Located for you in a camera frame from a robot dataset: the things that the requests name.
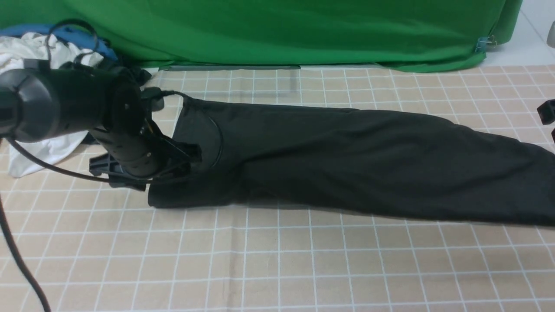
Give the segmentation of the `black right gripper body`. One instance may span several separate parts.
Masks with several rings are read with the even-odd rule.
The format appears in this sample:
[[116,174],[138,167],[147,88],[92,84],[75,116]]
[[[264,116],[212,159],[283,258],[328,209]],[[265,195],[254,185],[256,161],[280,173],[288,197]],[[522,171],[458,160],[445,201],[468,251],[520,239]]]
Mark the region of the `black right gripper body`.
[[545,101],[537,107],[537,113],[543,126],[549,126],[555,122],[555,99]]

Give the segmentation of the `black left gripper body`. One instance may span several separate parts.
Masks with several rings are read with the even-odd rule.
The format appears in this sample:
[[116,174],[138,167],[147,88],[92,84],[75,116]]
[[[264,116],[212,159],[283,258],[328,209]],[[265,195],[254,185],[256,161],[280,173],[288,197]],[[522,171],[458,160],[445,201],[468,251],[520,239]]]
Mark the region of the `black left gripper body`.
[[164,107],[164,97],[159,87],[124,87],[106,97],[101,124],[90,130],[106,150],[89,160],[93,176],[107,175],[113,187],[145,190],[150,179],[166,170],[168,137],[151,118]]

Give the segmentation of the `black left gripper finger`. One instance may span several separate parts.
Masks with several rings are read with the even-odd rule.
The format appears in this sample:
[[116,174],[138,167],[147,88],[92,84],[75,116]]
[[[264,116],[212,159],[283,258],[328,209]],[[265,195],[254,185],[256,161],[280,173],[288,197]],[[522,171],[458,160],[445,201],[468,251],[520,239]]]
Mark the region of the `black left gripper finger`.
[[202,163],[202,149],[198,144],[177,142],[168,136],[163,138],[163,154],[168,158],[163,176],[171,178],[187,176]]

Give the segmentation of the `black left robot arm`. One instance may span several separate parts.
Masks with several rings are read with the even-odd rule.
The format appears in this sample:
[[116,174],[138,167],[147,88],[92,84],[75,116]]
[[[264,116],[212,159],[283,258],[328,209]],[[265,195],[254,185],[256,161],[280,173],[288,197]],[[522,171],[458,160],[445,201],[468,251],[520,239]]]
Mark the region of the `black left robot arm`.
[[[14,69],[1,75],[1,137],[44,168],[113,188],[180,182],[202,161],[202,150],[165,136],[146,102],[125,75],[86,66]],[[89,175],[52,166],[20,146],[83,131],[106,150],[89,160]]]

